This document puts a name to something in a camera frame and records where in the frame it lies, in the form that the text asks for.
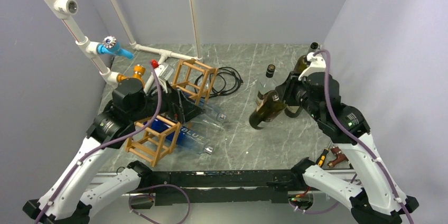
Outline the tall blue square bottle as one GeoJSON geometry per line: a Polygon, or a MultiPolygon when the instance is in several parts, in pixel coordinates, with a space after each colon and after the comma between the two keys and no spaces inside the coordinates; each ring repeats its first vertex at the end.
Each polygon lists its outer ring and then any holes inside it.
{"type": "MultiPolygon", "coordinates": [[[[189,99],[193,100],[189,94],[184,93],[189,99]]],[[[224,114],[220,107],[209,104],[204,100],[204,98],[200,98],[199,103],[196,104],[204,109],[203,114],[211,115],[211,116],[217,116],[218,114],[224,114]]]]}

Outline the clear liquor bottle black cap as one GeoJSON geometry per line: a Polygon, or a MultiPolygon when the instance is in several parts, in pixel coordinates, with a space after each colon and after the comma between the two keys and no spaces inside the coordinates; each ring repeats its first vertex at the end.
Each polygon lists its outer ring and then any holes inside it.
{"type": "Polygon", "coordinates": [[[256,82],[255,102],[257,105],[261,104],[263,97],[270,90],[275,89],[277,86],[276,79],[274,77],[276,67],[273,64],[267,66],[265,74],[262,74],[256,82]]]}

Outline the dark wine bottle front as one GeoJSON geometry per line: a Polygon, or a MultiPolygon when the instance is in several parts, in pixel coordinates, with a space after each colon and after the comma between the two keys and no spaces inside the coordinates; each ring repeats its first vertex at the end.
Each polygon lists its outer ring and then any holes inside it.
{"type": "Polygon", "coordinates": [[[281,101],[279,93],[276,90],[270,90],[264,95],[258,107],[250,114],[249,124],[253,129],[263,129],[261,123],[271,122],[285,108],[286,104],[281,101]]]}

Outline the wooden wine rack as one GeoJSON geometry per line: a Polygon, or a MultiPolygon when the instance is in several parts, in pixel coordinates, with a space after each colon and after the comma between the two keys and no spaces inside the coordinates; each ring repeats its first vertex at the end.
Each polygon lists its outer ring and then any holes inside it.
{"type": "Polygon", "coordinates": [[[192,124],[213,126],[222,130],[226,115],[210,104],[218,69],[195,59],[180,60],[176,68],[167,63],[152,61],[165,97],[164,109],[144,129],[140,139],[128,138],[125,151],[155,166],[177,146],[197,153],[212,154],[209,141],[192,131],[192,124]]]}

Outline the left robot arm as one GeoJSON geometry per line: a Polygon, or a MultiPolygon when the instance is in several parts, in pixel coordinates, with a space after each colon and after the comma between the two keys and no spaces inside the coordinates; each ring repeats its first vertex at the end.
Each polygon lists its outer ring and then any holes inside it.
{"type": "Polygon", "coordinates": [[[120,82],[60,178],[45,195],[26,202],[23,211],[36,223],[88,223],[122,194],[135,189],[147,191],[152,185],[152,171],[139,161],[93,189],[89,185],[103,164],[136,131],[136,122],[151,122],[162,113],[177,115],[179,122],[185,123],[202,114],[203,108],[169,85],[156,94],[147,94],[136,78],[120,82]]]}

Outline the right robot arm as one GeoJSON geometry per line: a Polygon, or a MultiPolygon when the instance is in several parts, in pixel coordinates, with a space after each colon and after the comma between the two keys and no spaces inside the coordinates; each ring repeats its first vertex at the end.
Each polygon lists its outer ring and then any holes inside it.
{"type": "Polygon", "coordinates": [[[300,79],[291,73],[276,87],[280,100],[300,106],[352,165],[360,185],[349,183],[303,159],[293,168],[298,190],[318,189],[344,205],[358,223],[401,223],[419,204],[396,184],[382,161],[362,112],[341,101],[339,82],[324,72],[300,79]]]}

